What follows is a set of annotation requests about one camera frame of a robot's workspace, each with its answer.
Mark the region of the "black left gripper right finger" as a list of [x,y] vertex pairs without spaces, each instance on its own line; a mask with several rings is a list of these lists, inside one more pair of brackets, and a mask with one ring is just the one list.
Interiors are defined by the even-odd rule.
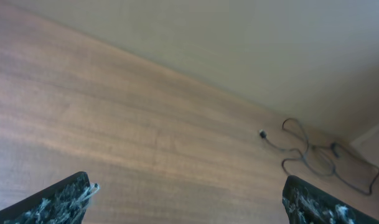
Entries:
[[282,203],[290,224],[379,224],[295,175],[286,179]]

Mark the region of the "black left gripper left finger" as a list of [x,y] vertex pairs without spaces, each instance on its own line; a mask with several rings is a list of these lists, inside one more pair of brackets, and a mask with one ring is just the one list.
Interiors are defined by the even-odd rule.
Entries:
[[0,224],[81,224],[100,189],[84,171],[0,210]]

